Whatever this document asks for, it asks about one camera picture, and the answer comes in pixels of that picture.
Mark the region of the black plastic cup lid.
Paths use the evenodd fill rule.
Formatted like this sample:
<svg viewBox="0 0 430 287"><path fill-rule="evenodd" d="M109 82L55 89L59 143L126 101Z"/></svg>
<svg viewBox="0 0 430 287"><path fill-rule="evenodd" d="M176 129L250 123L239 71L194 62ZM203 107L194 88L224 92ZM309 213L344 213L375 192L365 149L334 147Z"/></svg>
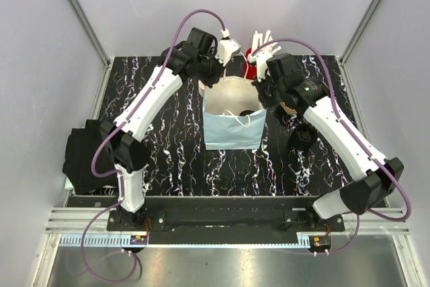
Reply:
<svg viewBox="0 0 430 287"><path fill-rule="evenodd" d="M250 116L252 114L254 114L256 112L256 110L243 110L239 116L245 117L245 116Z"/></svg>

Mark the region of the light blue paper bag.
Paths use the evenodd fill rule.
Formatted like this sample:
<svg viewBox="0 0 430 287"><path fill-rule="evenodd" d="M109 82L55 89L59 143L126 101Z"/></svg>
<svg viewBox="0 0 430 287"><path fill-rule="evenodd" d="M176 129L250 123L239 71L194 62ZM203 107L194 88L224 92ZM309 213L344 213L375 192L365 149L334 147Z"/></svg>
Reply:
<svg viewBox="0 0 430 287"><path fill-rule="evenodd" d="M243 110L256 110L239 116ZM202 105L206 150L249 150L261 145L267 110L257 90L243 77L227 76L206 87Z"/></svg>

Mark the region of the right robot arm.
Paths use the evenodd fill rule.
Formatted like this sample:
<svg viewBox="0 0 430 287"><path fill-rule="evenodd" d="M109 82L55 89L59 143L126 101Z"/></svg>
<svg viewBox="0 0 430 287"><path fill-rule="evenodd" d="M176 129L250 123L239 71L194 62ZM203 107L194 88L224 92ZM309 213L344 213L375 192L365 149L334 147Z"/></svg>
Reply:
<svg viewBox="0 0 430 287"><path fill-rule="evenodd" d="M352 182L317 198L305 214L308 228L319 231L345 212L362 215L389 196L404 165L376 149L348 120L329 88L317 77L305 77L291 54L262 50L253 57L257 76L252 84L264 108L284 104L312 125L334 148Z"/></svg>

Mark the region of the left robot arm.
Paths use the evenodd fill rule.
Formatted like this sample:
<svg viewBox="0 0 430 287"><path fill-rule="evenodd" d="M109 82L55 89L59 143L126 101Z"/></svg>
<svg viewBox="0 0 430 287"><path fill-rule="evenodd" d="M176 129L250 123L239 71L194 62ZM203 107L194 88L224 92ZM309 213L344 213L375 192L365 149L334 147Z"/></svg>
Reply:
<svg viewBox="0 0 430 287"><path fill-rule="evenodd" d="M117 212L128 229L136 231L145 222L143 168L150 155L143 144L146 131L167 100L188 79L212 87L225 66L241 49L227 30L222 38L192 28L187 40L166 49L145 86L114 121L103 121L100 147L106 149L118 178Z"/></svg>

